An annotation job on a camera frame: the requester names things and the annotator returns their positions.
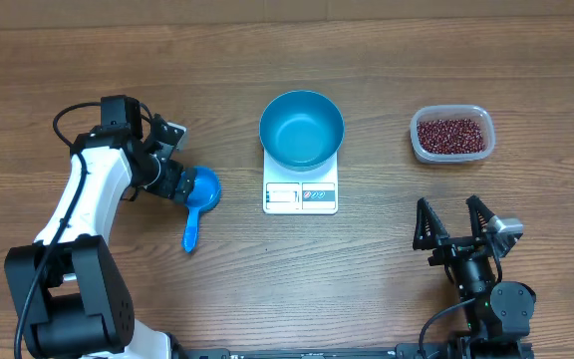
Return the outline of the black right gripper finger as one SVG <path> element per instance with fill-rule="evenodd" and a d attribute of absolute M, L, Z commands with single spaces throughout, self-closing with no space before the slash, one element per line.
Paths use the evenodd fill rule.
<path fill-rule="evenodd" d="M 485 237 L 487 235 L 487 225 L 495 216 L 495 213 L 477 195 L 470 196 L 465 203 L 468 207 L 472 235 L 474 237 Z"/>
<path fill-rule="evenodd" d="M 449 233 L 433 211 L 429 202 L 421 197 L 417 202 L 416 229 L 413 250 L 436 249 L 449 239 Z"/>

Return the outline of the blue plastic measuring scoop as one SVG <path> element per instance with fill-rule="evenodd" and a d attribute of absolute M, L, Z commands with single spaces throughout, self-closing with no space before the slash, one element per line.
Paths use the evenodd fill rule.
<path fill-rule="evenodd" d="M 217 174 L 206 167 L 195 167 L 197 170 L 194 190 L 185 204 L 188 215 L 182 237 L 182 247 L 192 253 L 198 244 L 200 216 L 219 203 L 221 184 Z"/>

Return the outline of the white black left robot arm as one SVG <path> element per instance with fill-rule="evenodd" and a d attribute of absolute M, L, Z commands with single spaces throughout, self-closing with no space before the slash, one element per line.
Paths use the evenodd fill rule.
<path fill-rule="evenodd" d="M 67 143 L 71 172 L 49 222 L 13 247 L 4 270 L 18 321 L 13 354 L 34 358 L 183 358 L 177 339 L 137 321 L 109 251 L 128 189 L 187 200 L 195 172 L 174 161 L 185 127 L 125 95 L 95 103 L 101 120 Z"/>

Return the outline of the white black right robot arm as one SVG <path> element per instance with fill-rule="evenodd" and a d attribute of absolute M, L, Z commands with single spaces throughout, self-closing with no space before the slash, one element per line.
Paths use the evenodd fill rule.
<path fill-rule="evenodd" d="M 452 237 L 425 198 L 417 202 L 414 250 L 429 250 L 428 263 L 444 269 L 459 302 L 432 316 L 413 347 L 419 358 L 532 358 L 522 339 L 530 333 L 536 293 L 521 282 L 503 279 L 501 259 L 523 235 L 516 217 L 500 217 L 476 195 L 466 200 L 471 235 Z M 444 343 L 429 344 L 426 335 L 439 319 L 461 309 L 465 331 Z"/>

